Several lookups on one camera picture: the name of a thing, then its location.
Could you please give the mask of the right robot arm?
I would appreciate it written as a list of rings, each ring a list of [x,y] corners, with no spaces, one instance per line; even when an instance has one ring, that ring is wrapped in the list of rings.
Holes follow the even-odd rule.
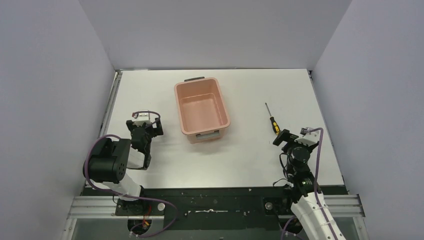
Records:
[[[281,151],[286,162],[281,162],[287,180],[288,202],[310,240],[344,240],[318,184],[320,157],[324,138],[323,128],[302,128],[299,135],[281,130],[273,144],[285,145]]]

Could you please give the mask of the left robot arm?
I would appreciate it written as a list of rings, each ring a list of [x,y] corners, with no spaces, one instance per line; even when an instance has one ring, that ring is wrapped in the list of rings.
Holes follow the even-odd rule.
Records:
[[[148,169],[151,163],[152,139],[164,134],[159,117],[127,120],[130,138],[113,141],[103,137],[94,144],[82,172],[92,183],[109,187],[118,196],[118,210],[129,215],[145,215],[151,204],[144,198],[144,188],[126,173],[127,170]]]

